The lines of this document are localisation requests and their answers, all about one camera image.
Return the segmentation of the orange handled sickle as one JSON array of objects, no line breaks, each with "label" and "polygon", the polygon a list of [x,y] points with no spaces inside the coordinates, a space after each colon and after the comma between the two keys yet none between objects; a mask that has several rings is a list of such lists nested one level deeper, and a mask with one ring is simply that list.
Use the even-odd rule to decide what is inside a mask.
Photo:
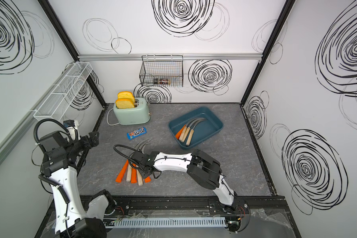
[{"label": "orange handled sickle", "polygon": [[195,121],[195,119],[189,120],[187,123],[184,124],[184,126],[176,133],[176,139],[180,140],[181,135],[186,131],[187,126],[193,121]]}]

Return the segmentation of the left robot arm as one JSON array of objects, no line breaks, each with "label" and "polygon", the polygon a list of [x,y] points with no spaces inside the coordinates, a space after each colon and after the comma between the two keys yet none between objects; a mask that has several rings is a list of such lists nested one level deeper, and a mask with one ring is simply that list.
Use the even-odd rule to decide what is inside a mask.
[{"label": "left robot arm", "polygon": [[115,202],[107,190],[95,194],[84,210],[77,186],[76,159],[81,152],[99,144],[99,133],[80,136],[75,124],[51,118],[42,119],[34,127],[34,140],[43,152],[38,178],[53,191],[56,211],[56,238],[105,238],[103,219]]}]

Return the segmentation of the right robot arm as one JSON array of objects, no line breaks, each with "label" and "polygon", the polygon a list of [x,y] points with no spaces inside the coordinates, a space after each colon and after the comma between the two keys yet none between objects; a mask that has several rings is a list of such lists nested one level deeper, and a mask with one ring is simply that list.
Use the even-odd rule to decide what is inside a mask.
[{"label": "right robot arm", "polygon": [[201,150],[188,154],[166,154],[153,151],[151,154],[137,150],[131,160],[137,165],[142,178],[163,171],[187,173],[201,187],[212,190],[219,202],[230,210],[237,209],[237,194],[229,187],[222,172],[220,162]]}]

